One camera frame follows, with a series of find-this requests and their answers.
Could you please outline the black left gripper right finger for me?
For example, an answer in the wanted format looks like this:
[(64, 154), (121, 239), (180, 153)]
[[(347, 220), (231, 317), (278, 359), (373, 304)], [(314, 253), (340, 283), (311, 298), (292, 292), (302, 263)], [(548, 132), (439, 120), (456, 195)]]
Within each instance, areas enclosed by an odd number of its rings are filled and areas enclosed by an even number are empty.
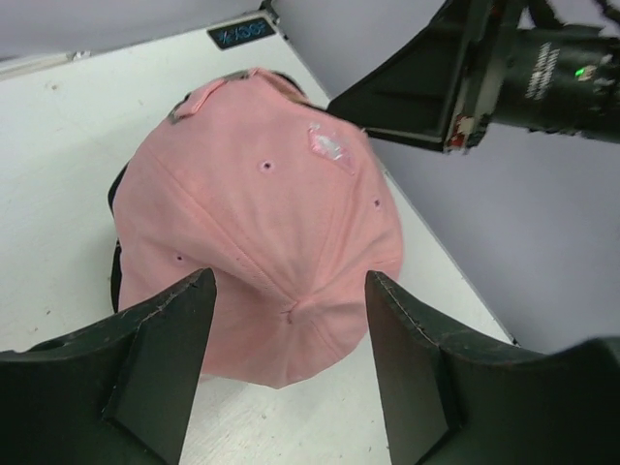
[(615, 464), (619, 341), (543, 355), (487, 336), (384, 273), (365, 282), (394, 464)]

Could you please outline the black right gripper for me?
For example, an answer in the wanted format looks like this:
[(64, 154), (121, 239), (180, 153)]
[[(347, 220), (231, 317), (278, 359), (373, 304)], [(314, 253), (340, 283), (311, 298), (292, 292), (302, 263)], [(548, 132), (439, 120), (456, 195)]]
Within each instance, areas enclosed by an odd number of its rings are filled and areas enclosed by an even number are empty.
[[(619, 39), (596, 25), (561, 21), (546, 1), (525, 1), (530, 29), (489, 10), (479, 53), (480, 115), (462, 110), (452, 145), (480, 144), (490, 124), (530, 133), (619, 141)], [(444, 152), (476, 21), (474, 1), (446, 1), (406, 45), (335, 97), (327, 112), (369, 137)]]

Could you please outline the black baseball cap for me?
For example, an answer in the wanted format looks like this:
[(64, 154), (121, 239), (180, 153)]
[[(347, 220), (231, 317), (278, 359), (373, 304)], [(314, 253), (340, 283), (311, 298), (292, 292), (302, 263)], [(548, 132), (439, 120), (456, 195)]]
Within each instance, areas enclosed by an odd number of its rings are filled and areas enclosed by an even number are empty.
[[(286, 82), (288, 82), (293, 88), (296, 89), (296, 91), (303, 97), (306, 96), (305, 92), (302, 90), (301, 86), (294, 80), (292, 79), (290, 76), (281, 73), (281, 72), (273, 72), (273, 74), (275, 74), (276, 76), (284, 79)], [(124, 174), (126, 172), (128, 165), (125, 165), (121, 171), (118, 173), (118, 175), (115, 177), (115, 179), (112, 181), (109, 189), (108, 189), (108, 209), (110, 210), (111, 215), (114, 215), (113, 212), (113, 202), (114, 199), (116, 197), (116, 193), (118, 190), (118, 187), (124, 177)], [(110, 272), (110, 283), (109, 283), (109, 288), (110, 288), (110, 301), (111, 301), (111, 306), (112, 306), (112, 311), (114, 314), (119, 312), (119, 296), (120, 296), (120, 287), (121, 287), (121, 282), (122, 282), (122, 269), (121, 269), (121, 253), (122, 253), (122, 249), (121, 249), (121, 245), (119, 240), (116, 240), (115, 242), (115, 248), (114, 248), (114, 252), (113, 252), (113, 257), (112, 257), (112, 263), (111, 263), (111, 272)]]

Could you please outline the pink baseball cap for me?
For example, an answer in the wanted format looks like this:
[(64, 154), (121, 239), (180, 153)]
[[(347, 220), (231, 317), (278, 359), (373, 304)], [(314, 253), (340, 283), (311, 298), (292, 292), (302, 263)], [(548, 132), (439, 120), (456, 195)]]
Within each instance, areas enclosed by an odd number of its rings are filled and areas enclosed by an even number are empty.
[(219, 77), (178, 102), (126, 164), (112, 218), (119, 310), (209, 268), (203, 372), (284, 388), (357, 347), (366, 275), (397, 278), (404, 244), (366, 133), (273, 72)]

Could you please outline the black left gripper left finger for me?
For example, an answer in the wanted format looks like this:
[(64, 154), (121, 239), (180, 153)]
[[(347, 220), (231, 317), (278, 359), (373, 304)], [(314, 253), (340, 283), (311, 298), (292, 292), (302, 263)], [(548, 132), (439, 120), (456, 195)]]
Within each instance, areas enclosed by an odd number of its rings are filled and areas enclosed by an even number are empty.
[(1, 355), (5, 464), (176, 464), (202, 369), (209, 269), (83, 329)]

